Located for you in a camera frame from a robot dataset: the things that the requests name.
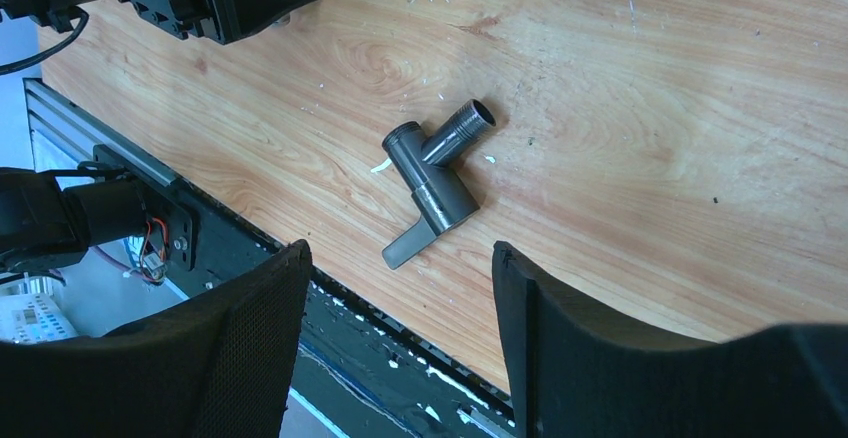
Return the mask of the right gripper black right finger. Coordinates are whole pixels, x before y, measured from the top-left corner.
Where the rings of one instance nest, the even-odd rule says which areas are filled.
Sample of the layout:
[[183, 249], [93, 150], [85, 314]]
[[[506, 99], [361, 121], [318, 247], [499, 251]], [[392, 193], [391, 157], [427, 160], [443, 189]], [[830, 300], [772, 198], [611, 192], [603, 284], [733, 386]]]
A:
[[779, 324], [713, 343], [558, 280], [505, 241], [492, 278], [521, 437], [843, 437], [847, 328]]

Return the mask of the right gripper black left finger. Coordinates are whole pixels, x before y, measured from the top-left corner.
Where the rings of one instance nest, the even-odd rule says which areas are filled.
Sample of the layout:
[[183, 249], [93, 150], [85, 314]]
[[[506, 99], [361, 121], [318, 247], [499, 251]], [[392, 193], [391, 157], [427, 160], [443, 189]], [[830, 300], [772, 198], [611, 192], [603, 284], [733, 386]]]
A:
[[5, 437], [275, 437], [313, 272], [296, 241], [98, 338], [1, 346]]

